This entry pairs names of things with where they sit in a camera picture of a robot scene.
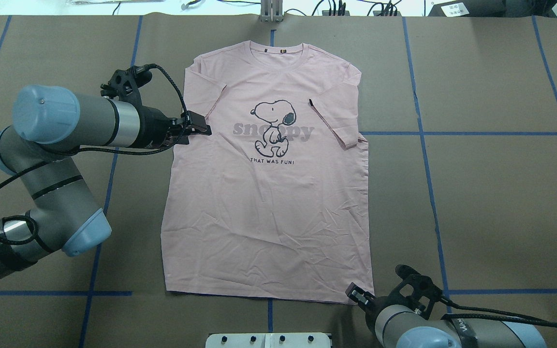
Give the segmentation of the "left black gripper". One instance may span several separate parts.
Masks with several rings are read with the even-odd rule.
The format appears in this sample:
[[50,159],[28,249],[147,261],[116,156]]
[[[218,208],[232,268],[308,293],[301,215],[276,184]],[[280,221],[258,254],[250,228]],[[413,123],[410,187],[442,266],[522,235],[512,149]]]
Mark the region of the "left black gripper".
[[212,135],[211,127],[207,125],[205,117],[190,110],[181,113],[180,125],[177,124],[176,118],[167,117],[161,110],[152,107],[142,106],[139,116],[141,125],[138,148],[165,148],[172,145],[179,135],[180,145],[189,145],[190,136]]

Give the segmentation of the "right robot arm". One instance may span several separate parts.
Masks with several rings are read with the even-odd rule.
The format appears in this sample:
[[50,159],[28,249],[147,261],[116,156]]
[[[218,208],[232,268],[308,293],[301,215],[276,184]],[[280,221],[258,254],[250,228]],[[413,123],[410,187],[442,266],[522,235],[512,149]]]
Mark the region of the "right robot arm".
[[351,283],[347,297],[366,316],[366,324],[383,348],[545,348],[542,334],[531,323],[510,319],[445,318],[431,320],[435,303],[443,300],[438,287],[402,282],[386,296],[376,297]]

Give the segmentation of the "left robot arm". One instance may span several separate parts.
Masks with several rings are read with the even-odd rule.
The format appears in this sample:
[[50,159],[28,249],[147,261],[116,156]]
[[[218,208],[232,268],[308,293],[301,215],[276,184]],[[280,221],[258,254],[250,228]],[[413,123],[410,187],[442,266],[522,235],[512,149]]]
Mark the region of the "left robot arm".
[[34,202],[22,214],[0,218],[0,279],[23,271],[51,253],[82,255],[111,235],[73,161],[82,150],[146,156],[187,145],[188,136],[209,136],[203,116],[184,111],[167,117],[142,105],[132,82],[102,85],[100,96],[63,87],[29,85],[18,93],[13,125],[0,133],[0,189],[21,180]]

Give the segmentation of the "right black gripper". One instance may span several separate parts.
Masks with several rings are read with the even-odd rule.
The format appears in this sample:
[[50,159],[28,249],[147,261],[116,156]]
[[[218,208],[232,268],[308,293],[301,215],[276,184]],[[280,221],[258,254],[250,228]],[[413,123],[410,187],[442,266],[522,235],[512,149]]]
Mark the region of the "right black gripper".
[[376,321],[381,311],[387,307],[387,296],[375,297],[353,282],[349,284],[345,293],[352,302],[364,306],[366,321]]

